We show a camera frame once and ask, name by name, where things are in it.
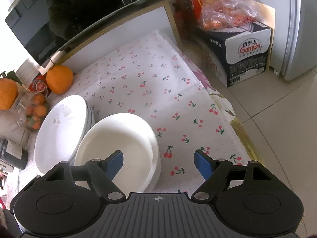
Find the large orange on table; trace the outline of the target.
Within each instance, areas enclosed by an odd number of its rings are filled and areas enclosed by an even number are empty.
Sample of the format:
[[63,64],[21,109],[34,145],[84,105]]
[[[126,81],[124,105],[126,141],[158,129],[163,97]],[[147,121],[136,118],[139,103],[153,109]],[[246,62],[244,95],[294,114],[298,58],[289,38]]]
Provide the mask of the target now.
[[66,93],[73,84],[74,75],[70,68],[63,65],[55,65],[46,73],[48,87],[56,95]]

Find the cherry print tablecloth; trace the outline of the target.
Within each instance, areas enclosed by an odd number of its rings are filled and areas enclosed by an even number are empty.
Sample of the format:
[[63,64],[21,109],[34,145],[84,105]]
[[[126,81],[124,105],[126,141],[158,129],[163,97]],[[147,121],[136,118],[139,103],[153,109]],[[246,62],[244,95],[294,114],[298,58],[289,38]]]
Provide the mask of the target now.
[[[95,124],[113,114],[131,113],[151,126],[161,158],[161,173],[151,192],[193,194],[204,181],[194,165],[198,149],[234,165],[257,159],[254,145],[229,101],[158,31],[121,46],[83,69],[65,94],[49,95],[51,109],[71,95],[87,101]],[[35,163],[38,132],[31,134],[26,144],[26,168],[8,174],[4,187],[7,202],[33,177],[44,175]]]

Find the white plate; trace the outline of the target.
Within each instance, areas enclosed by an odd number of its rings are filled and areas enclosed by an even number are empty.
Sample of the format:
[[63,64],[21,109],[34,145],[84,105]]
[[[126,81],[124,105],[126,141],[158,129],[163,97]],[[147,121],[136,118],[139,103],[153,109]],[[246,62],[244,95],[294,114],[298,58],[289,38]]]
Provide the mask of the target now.
[[95,124],[94,114],[80,95],[58,102],[48,113],[38,132],[35,163],[43,174],[61,161],[75,163],[78,147]]

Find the dark jar white lid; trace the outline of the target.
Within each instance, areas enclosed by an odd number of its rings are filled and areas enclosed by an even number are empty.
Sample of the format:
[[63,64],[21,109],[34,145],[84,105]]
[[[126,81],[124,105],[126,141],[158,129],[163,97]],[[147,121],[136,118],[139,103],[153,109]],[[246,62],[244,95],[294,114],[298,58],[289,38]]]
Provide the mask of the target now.
[[1,135],[1,160],[12,167],[24,170],[27,166],[29,153],[20,145]]

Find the white refrigerator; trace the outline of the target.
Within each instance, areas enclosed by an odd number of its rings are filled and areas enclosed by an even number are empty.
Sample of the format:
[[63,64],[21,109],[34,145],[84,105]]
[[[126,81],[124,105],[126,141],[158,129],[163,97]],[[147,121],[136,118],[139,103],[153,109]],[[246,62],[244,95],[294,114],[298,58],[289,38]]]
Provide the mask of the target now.
[[316,0],[256,0],[276,10],[270,65],[284,80],[316,66]]

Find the plastic bag of oranges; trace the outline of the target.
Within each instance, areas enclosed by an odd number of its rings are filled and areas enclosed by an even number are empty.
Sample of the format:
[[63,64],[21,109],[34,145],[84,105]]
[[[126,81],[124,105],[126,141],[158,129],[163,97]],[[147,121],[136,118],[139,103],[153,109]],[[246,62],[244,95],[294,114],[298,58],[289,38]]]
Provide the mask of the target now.
[[254,0],[217,0],[203,5],[199,24],[204,31],[240,27],[256,21],[257,14]]

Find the black microwave oven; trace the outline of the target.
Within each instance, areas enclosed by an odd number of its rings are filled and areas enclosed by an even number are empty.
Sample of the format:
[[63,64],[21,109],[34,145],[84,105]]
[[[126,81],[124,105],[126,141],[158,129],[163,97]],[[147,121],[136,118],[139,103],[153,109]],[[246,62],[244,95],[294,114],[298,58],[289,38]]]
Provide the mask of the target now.
[[5,23],[31,59],[47,67],[115,13],[149,0],[14,0]]

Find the black white cardboard box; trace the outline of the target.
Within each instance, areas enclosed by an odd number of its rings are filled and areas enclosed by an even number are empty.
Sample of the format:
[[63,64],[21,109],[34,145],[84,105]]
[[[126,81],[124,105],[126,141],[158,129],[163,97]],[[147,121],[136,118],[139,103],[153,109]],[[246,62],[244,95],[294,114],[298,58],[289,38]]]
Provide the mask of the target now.
[[253,23],[211,32],[196,30],[212,71],[227,88],[264,72],[270,63],[276,9],[257,5],[258,20]]

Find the wooden framed white stand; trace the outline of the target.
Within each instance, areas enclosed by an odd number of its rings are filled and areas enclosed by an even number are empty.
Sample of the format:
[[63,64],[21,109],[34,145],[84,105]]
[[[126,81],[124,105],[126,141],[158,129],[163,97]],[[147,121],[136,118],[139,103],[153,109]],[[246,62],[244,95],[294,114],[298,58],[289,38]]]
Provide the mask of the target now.
[[104,55],[147,33],[158,30],[182,48],[171,4],[175,0],[149,0],[130,5],[79,34],[56,52],[39,71],[45,74],[55,64],[78,73]]

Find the white bowl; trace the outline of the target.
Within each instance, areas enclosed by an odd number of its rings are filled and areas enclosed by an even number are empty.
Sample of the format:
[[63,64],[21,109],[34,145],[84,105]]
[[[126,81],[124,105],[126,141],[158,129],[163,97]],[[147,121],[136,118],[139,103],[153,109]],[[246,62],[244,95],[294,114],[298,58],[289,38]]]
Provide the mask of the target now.
[[125,194],[151,192],[161,173],[161,158],[156,135],[141,117],[131,113],[110,115],[96,123],[81,141],[75,165],[93,159],[104,160],[122,151],[123,166],[113,182]]

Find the large orange on jar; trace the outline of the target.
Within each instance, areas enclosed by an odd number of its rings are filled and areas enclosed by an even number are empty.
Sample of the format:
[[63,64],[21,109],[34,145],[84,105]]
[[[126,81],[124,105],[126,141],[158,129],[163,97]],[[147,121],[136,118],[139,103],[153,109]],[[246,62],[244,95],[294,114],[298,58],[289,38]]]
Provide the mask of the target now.
[[11,108],[21,89],[21,81],[13,70],[1,73],[0,88],[0,107],[2,111],[6,111]]

